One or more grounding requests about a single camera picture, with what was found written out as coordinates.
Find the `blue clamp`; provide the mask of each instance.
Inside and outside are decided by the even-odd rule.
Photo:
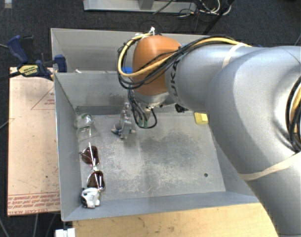
[[[58,66],[58,72],[63,72],[63,73],[67,72],[66,59],[63,55],[61,54],[56,55],[54,61]]]
[[[17,67],[18,72],[20,72],[25,77],[41,77],[48,80],[53,80],[52,72],[49,71],[40,60],[35,61],[35,65],[38,66],[37,70],[33,70],[33,73],[32,71],[26,71],[26,69],[29,69],[25,66],[28,65],[29,58],[20,44],[20,38],[20,35],[16,35],[7,43],[11,54],[17,57],[21,62],[21,64]],[[67,72],[66,59],[63,55],[56,55],[52,62],[55,62],[58,65],[59,72]]]
[[[8,41],[7,46],[11,52],[11,54],[17,57],[21,64],[25,64],[29,61],[28,56],[25,51],[22,49],[20,45],[20,35],[16,35],[11,40]]]
[[[36,60],[36,64],[39,68],[39,73],[38,73],[37,77],[52,80],[52,77],[51,77],[52,72],[49,71],[46,67],[44,67],[40,60]]]

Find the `dark lens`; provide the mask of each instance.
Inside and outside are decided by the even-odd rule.
[[[86,148],[83,152],[79,152],[81,155],[81,159],[87,163],[92,165],[99,164],[99,157],[98,157],[98,149],[96,146],[91,146]]]
[[[105,188],[105,181],[103,180],[103,173],[99,170],[92,172],[87,180],[88,188],[96,188],[103,190]]]

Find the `wooden board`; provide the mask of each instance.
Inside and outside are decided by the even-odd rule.
[[[60,210],[54,82],[10,79],[8,216]]]
[[[260,203],[74,221],[77,237],[277,237]]]

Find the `yellow sticker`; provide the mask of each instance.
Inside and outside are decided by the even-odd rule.
[[[24,65],[18,70],[23,76],[30,76],[38,73],[37,65]]]
[[[208,116],[203,113],[194,113],[195,122],[197,124],[208,124]]]

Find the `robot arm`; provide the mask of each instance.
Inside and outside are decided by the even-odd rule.
[[[135,43],[126,74],[125,53]],[[301,47],[252,47],[223,36],[182,45],[148,33],[120,50],[118,76],[140,128],[151,128],[154,109],[165,105],[207,114],[278,234],[301,236]]]

